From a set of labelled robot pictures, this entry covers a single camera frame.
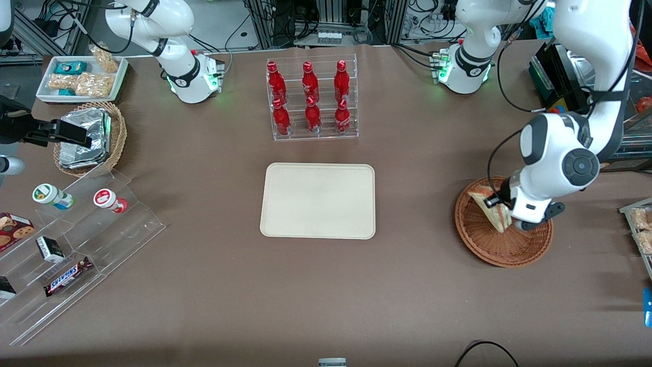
yogurt bottle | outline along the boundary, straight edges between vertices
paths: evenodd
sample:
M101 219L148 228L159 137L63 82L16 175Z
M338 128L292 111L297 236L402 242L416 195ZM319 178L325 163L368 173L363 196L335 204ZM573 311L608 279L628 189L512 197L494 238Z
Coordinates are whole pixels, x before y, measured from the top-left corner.
M52 205L60 210L70 208L75 202L72 195L64 193L49 183L42 183L37 186L32 193L32 198L39 204Z
M93 202L100 208L112 210L116 214L124 212L129 205L125 199L118 197L109 189L97 191L93 197Z

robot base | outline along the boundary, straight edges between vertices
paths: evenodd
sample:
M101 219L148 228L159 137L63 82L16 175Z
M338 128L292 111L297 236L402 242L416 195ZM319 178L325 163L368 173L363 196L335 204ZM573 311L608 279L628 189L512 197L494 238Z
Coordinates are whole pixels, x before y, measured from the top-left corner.
M224 64L218 65L215 59L205 55L196 55L195 57L200 62L200 72L187 87L175 86L168 78L172 92L185 103L199 103L212 94L222 91Z
M487 66L484 74L468 76L455 61L455 52L459 47L459 44L453 44L449 48L442 48L439 54L430 57L430 66L437 68L432 71L432 80L435 84L447 86L455 93L470 94L480 89L482 83L487 80L491 65Z

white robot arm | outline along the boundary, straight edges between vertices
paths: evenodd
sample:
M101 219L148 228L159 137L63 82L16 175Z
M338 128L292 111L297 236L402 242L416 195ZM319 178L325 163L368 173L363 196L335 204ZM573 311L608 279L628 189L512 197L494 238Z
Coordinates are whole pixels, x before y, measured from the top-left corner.
M109 28L156 57L180 100L198 103L220 90L223 65L218 68L214 59L194 55L179 38L189 35L194 26L194 15L185 1L121 0L116 5L127 8L106 11Z
M553 202L554 198L593 183L599 162L620 146L633 43L629 5L630 0L556 2L554 34L593 66L593 98L598 102L588 117L541 114L523 128L520 151L526 166L514 172L499 192L522 229L563 211L563 204ZM498 202L497 197L486 201L489 206Z
M477 91L486 80L501 42L497 26L539 16L547 0L459 0L455 19L466 26L464 43L439 51L438 82L460 94Z
M4 46L14 30L14 2L0 0L0 46Z

cookie box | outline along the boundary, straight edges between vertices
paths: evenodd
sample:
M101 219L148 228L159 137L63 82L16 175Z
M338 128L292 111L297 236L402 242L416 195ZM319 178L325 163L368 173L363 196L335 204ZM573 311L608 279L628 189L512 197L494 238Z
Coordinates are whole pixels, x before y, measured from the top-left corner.
M0 252L34 232L29 219L0 212Z

snickers bar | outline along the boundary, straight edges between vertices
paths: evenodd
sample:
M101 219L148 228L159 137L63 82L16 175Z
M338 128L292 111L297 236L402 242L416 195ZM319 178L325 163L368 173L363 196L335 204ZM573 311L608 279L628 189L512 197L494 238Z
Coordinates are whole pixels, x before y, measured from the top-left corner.
M65 258L65 256L63 255L63 251L61 251L61 248L59 247L57 241L51 238L41 236L37 238L37 245L38 245L38 250L41 252L41 256L43 257L43 260L45 261L49 261L51 263L56 264Z
M70 268L65 273L61 274L60 277L52 281L50 285L43 287L45 290L45 295L47 297L54 295L59 292L63 287L72 283L73 280L78 278L86 269L92 268L93 264L90 262L88 257L84 257L83 260L76 263L72 268Z
M14 288L9 284L9 280L7 280L6 276L0 276L0 298L4 298L5 300L10 300L11 298L14 298L16 295L16 291Z

